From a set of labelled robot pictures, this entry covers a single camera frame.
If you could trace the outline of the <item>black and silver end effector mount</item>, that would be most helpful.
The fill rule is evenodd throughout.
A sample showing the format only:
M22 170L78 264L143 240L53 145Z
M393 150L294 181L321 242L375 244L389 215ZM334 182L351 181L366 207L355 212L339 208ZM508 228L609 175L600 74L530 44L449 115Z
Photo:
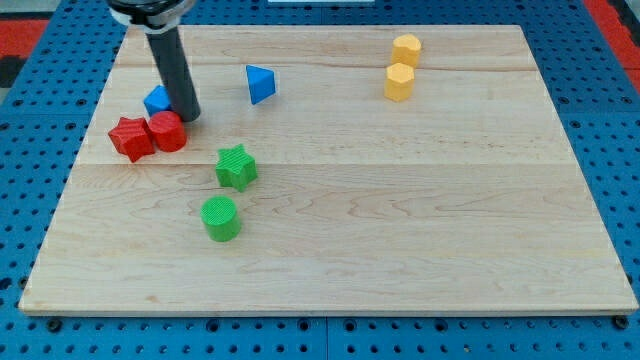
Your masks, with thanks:
M113 18L146 33L163 33L177 27L195 0L107 0Z

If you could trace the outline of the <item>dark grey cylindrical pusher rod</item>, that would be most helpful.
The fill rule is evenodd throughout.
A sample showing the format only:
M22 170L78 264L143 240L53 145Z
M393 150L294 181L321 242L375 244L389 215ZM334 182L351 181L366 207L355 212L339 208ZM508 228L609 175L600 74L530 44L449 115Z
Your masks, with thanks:
M201 108L178 28L147 34L146 38L172 110L183 122L197 120Z

